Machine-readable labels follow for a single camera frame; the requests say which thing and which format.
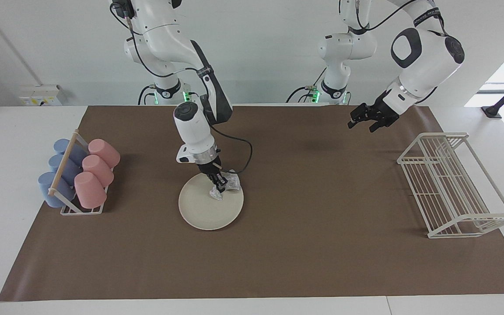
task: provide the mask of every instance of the round cream plate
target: round cream plate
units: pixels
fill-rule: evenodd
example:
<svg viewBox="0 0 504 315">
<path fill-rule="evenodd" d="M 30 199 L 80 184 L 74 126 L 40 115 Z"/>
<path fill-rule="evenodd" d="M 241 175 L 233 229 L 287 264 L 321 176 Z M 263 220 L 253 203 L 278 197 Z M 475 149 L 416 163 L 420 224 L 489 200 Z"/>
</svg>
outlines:
<svg viewBox="0 0 504 315">
<path fill-rule="evenodd" d="M 206 174 L 198 174 L 182 187 L 178 198 L 180 214 L 192 227 L 213 231 L 226 227 L 238 217 L 244 205 L 244 193 L 225 191 L 223 200 L 210 196 L 213 184 Z"/>
</svg>

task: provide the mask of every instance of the dish rack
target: dish rack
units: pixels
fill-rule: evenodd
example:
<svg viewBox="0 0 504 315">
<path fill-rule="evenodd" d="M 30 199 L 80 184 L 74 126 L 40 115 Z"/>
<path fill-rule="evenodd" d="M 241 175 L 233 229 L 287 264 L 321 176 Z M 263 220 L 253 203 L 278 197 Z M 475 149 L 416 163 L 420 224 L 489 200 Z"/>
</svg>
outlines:
<svg viewBox="0 0 504 315">
<path fill-rule="evenodd" d="M 490 213 L 455 150 L 466 145 L 504 204 L 504 196 L 468 143 L 467 133 L 422 133 L 398 158 L 429 231 L 428 238 L 480 237 L 504 226 Z"/>
<path fill-rule="evenodd" d="M 76 215 L 76 216 L 78 216 L 78 215 L 101 214 L 102 209 L 104 209 L 104 203 L 98 208 L 84 209 L 83 207 L 77 206 L 73 203 L 73 201 L 76 201 L 77 194 L 74 195 L 73 201 L 69 201 L 66 197 L 64 197 L 64 195 L 62 195 L 62 193 L 60 193 L 58 191 L 58 183 L 60 182 L 60 178 L 62 177 L 63 170 L 66 167 L 66 161 L 67 161 L 67 159 L 70 158 L 71 151 L 74 148 L 74 145 L 76 142 L 78 142 L 80 144 L 80 146 L 83 148 L 83 150 L 88 153 L 88 143 L 83 139 L 83 137 L 81 137 L 81 135 L 79 134 L 79 130 L 76 129 L 73 132 L 73 135 L 71 136 L 70 143 L 66 148 L 66 152 L 64 152 L 64 154 L 63 154 L 62 161 L 59 164 L 58 171 L 56 172 L 56 175 L 54 177 L 54 181 L 52 182 L 52 186 L 50 186 L 50 188 L 48 189 L 48 195 L 56 196 L 57 199 L 61 200 L 65 204 L 65 206 L 63 206 L 61 209 L 61 212 L 60 212 L 61 215 L 66 215 L 66 216 Z M 106 186 L 104 188 L 104 192 L 106 192 L 106 194 L 108 194 L 108 187 L 109 186 Z"/>
</svg>

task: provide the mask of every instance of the clear plastic wrapper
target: clear plastic wrapper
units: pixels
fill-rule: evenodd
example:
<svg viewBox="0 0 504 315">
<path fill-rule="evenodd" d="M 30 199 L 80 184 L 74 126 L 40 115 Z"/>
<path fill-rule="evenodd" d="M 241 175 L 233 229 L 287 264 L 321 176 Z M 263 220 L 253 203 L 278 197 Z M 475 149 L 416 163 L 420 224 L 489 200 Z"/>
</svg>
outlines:
<svg viewBox="0 0 504 315">
<path fill-rule="evenodd" d="M 231 173 L 222 173 L 222 174 L 227 179 L 227 184 L 225 186 L 226 191 L 242 190 L 242 186 L 240 186 L 240 178 L 238 178 L 237 174 L 231 174 Z M 215 186 L 211 188 L 210 196 L 218 201 L 223 200 L 223 194 L 220 193 Z"/>
</svg>

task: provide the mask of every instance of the wall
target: wall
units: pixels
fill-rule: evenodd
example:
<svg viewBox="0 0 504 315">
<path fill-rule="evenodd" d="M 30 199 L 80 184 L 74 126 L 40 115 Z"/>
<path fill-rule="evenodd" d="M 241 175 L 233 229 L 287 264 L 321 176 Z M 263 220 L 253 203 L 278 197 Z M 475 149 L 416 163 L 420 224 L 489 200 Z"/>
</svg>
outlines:
<svg viewBox="0 0 504 315">
<path fill-rule="evenodd" d="M 462 69 L 443 84 L 429 105 L 462 106 L 504 61 L 504 1 L 437 0 L 450 34 L 464 44 Z M 128 37 L 108 12 L 107 0 L 0 0 L 0 29 L 44 84 L 60 84 L 69 105 L 132 104 L 151 78 L 123 54 Z M 233 102 L 282 102 L 324 68 L 318 41 L 345 32 L 338 1 L 184 0 L 177 9 L 182 30 L 200 42 Z M 396 6 L 374 1 L 379 21 Z M 410 26 L 400 12 L 374 33 L 378 52 L 351 62 L 352 103 L 372 102 L 399 73 L 390 58 L 396 34 Z M 194 74 L 182 78 L 196 90 Z M 0 105 L 16 105 L 18 84 L 34 78 L 0 39 Z"/>
</svg>

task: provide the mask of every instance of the white table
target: white table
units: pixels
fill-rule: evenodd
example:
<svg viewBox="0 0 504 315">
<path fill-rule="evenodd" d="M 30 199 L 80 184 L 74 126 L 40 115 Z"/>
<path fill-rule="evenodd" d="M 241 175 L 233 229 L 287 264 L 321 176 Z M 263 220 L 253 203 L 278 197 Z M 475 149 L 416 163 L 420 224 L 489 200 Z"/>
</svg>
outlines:
<svg viewBox="0 0 504 315">
<path fill-rule="evenodd" d="M 42 203 L 36 178 L 48 169 L 52 144 L 70 137 L 85 110 L 86 106 L 0 107 L 0 290 Z M 433 112 L 444 131 L 470 134 L 469 141 L 504 193 L 504 123 L 476 116 L 477 110 Z M 0 303 L 0 314 L 48 313 L 493 315 L 504 314 L 504 295 Z"/>
</svg>

